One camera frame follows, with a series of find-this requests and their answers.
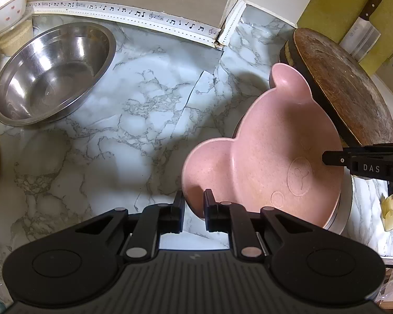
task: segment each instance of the stainless steel bowl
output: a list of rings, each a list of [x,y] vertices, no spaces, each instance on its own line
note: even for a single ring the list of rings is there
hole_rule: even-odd
[[[95,23],[52,28],[24,45],[0,72],[0,122],[61,119],[86,100],[115,55],[111,31]]]

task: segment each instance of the plastic bag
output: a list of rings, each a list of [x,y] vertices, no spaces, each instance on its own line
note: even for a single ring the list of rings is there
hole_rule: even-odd
[[[375,301],[387,299],[389,296],[393,294],[393,269],[387,268],[386,269],[386,276],[384,277],[383,285],[381,286],[380,291],[378,292]]]

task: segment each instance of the round cutting board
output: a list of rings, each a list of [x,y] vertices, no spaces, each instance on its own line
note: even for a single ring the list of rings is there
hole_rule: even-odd
[[[298,28],[280,60],[307,80],[349,146],[393,143],[393,120],[371,78],[338,44],[308,28]]]

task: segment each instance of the floral bowl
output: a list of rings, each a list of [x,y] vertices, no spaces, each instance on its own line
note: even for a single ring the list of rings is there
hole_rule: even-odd
[[[12,27],[26,9],[26,0],[0,0],[0,32]]]

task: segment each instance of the kitchen knife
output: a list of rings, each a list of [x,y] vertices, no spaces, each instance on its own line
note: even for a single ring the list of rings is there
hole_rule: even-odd
[[[356,61],[361,61],[377,42],[381,33],[371,24],[370,16],[382,0],[369,0],[339,45]]]

